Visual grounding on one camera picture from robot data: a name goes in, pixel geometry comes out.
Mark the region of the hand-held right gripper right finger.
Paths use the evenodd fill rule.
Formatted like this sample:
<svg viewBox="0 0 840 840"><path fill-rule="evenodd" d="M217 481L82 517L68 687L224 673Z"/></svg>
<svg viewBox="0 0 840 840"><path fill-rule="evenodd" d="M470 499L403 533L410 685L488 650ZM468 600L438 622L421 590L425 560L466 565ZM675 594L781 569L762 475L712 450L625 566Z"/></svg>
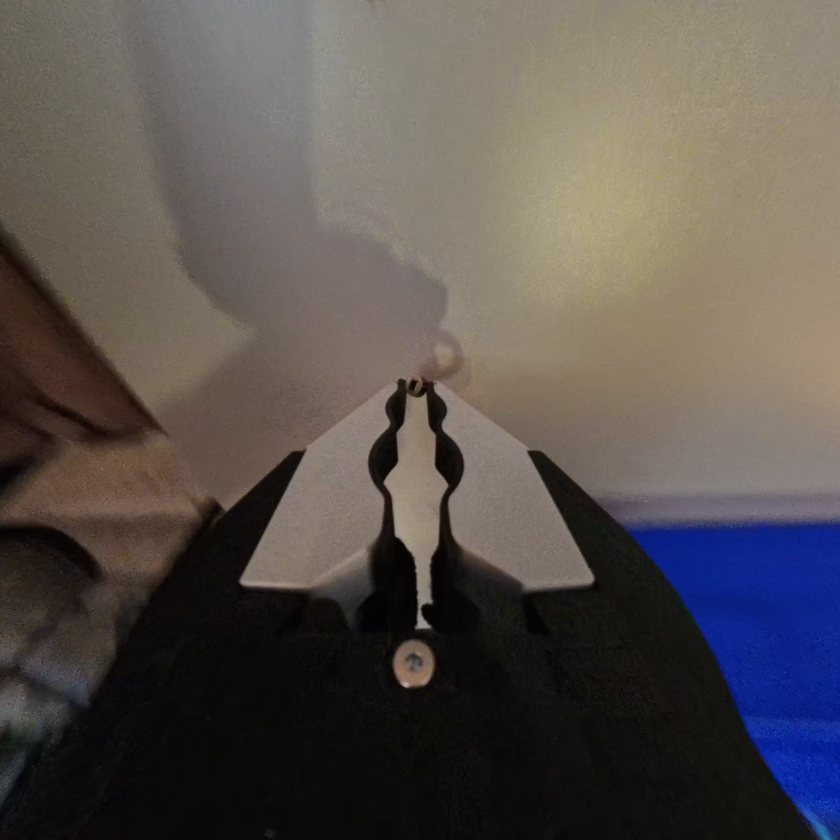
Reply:
<svg viewBox="0 0 840 840"><path fill-rule="evenodd" d="M441 522L465 560L524 593L584 590L594 573L530 449L445 385L428 383L434 466L446 482Z"/></svg>

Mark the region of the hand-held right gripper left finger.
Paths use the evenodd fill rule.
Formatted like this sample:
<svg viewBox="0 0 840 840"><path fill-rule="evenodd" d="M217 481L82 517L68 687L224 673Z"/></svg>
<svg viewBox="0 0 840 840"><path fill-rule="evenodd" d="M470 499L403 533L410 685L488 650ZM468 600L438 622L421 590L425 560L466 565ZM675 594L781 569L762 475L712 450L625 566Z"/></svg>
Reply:
<svg viewBox="0 0 840 840"><path fill-rule="evenodd" d="M385 479L398 461L404 382L387 385L304 451L239 583L336 602L350 625L375 591L373 563L392 530Z"/></svg>

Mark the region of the person in brown shirt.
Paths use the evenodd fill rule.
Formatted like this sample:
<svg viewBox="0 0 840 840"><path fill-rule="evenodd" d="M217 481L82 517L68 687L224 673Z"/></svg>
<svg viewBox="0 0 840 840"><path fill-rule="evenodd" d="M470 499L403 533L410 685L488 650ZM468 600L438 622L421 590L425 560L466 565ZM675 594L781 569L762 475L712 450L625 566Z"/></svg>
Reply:
<svg viewBox="0 0 840 840"><path fill-rule="evenodd" d="M4 800L215 505L4 230L1 375Z"/></svg>

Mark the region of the blue plastic bin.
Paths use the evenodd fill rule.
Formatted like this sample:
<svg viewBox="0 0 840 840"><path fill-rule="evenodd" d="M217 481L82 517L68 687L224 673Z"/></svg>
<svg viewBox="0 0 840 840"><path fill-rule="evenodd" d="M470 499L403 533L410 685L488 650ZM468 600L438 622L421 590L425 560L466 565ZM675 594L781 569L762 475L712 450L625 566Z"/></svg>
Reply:
<svg viewBox="0 0 840 840"><path fill-rule="evenodd" d="M785 792L818 837L838 838L838 523L631 535L695 618Z"/></svg>

